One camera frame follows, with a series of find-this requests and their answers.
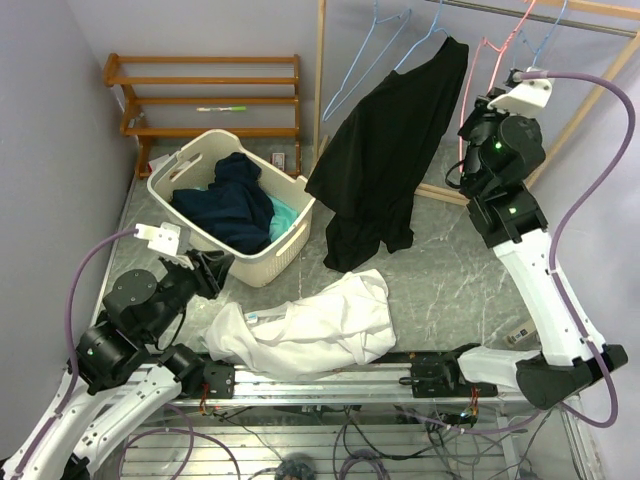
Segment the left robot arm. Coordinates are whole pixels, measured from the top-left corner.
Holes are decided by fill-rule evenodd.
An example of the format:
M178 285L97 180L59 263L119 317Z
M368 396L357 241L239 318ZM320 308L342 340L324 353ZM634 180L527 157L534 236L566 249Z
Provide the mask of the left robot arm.
M193 297L218 296L234 261L222 251L191 250L186 258L188 267L164 261L162 279L136 269L116 280L36 429L2 461L2 478L89 479L163 405L204 386L231 397L232 368L181 343L149 351L175 319L185 319Z

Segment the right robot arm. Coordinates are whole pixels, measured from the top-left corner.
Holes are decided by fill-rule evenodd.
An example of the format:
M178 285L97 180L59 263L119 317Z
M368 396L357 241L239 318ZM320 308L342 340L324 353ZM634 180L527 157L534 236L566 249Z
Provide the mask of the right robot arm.
M491 349L467 344L440 353L433 373L413 369L402 378L415 396L459 396L479 385L519 391L549 410L628 361L587 319L556 257L558 233L548 222L526 178L546 158L537 114L552 95L554 75L519 72L505 91L475 101L458 131L466 152L458 190L485 245L504 265L536 328L539 350Z

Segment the white t shirt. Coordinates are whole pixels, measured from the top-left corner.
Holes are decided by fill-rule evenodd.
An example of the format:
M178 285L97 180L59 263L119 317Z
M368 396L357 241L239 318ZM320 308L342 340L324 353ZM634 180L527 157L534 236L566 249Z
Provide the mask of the white t shirt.
M229 303L200 341L212 359L276 379L366 365L396 345L388 296L378 270L349 272L316 295L271 309L246 313Z

